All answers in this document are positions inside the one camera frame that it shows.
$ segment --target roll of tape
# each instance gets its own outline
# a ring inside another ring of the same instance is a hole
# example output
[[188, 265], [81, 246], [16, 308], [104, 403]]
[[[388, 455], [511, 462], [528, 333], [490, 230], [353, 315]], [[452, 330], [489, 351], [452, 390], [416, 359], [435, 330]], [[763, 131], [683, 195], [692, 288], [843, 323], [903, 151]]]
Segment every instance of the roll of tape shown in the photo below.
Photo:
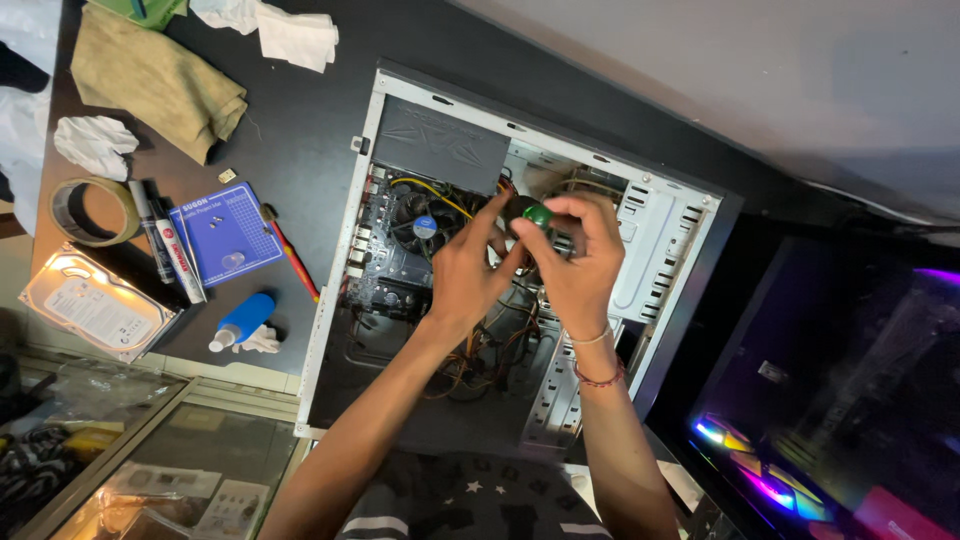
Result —
[[[72, 196], [74, 193], [80, 195], [77, 189], [81, 186], [86, 189], [88, 185], [96, 185], [112, 195], [117, 205], [123, 210], [123, 230], [116, 236], [104, 238], [100, 232], [92, 232], [81, 225], [83, 221], [89, 221], [90, 223], [92, 221], [85, 216], [81, 216], [83, 200]], [[57, 224], [57, 228], [71, 240], [93, 247], [112, 246], [113, 244], [126, 242], [140, 227], [140, 218], [137, 216], [136, 205], [133, 203], [130, 192], [119, 182], [97, 176], [75, 178], [60, 183], [50, 196], [50, 216]]]

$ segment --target white bottle cap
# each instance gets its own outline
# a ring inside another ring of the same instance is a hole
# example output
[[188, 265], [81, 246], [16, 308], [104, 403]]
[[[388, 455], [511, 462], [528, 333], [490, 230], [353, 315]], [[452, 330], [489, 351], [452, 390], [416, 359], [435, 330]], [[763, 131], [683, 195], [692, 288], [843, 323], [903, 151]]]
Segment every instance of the white bottle cap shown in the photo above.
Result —
[[219, 353], [224, 350], [225, 347], [233, 345], [233, 342], [237, 340], [237, 336], [232, 331], [223, 329], [217, 330], [216, 335], [213, 336], [213, 341], [210, 342], [209, 348], [210, 351], [214, 353]]

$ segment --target blue project mat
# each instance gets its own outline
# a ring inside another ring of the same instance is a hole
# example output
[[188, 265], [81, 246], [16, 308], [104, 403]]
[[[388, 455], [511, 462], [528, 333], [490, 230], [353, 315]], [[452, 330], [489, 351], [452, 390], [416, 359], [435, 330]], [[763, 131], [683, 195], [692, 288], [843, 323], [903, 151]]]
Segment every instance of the blue project mat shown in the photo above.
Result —
[[[250, 185], [243, 182], [170, 210], [170, 221], [180, 239], [186, 243], [189, 238], [193, 246], [204, 286], [225, 282], [285, 257], [273, 228], [260, 217], [259, 208]], [[264, 227], [270, 232], [264, 233]], [[242, 254], [244, 260], [230, 270], [224, 266], [224, 257], [234, 253]]]

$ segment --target blue spray bottle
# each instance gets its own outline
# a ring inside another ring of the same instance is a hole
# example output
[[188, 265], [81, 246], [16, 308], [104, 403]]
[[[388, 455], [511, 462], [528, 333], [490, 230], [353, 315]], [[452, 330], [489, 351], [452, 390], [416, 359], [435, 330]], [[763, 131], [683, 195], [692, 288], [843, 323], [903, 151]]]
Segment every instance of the blue spray bottle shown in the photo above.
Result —
[[217, 333], [210, 342], [210, 351], [219, 353], [234, 343], [242, 343], [260, 328], [274, 312], [274, 299], [258, 292], [220, 320]]

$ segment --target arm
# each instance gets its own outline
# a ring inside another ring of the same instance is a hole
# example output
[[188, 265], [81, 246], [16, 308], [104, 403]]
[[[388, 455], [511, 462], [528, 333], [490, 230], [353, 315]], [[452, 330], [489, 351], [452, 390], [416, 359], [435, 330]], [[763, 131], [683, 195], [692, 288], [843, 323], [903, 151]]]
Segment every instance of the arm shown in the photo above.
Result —
[[485, 262], [487, 238], [507, 199], [494, 198], [433, 257], [430, 312], [276, 495], [259, 538], [336, 535], [430, 377], [510, 285], [522, 260], [522, 246], [515, 247], [495, 271]]
[[[573, 235], [577, 257], [564, 260], [532, 222], [518, 218], [514, 232], [540, 268], [550, 304], [570, 337], [590, 340], [607, 327], [607, 305], [623, 261], [623, 242], [609, 199], [593, 193], [546, 201], [553, 225]], [[580, 372], [590, 380], [616, 374], [613, 339], [575, 345]], [[618, 540], [678, 538], [673, 502], [647, 444], [624, 381], [604, 388], [580, 384], [587, 464], [597, 510]]]

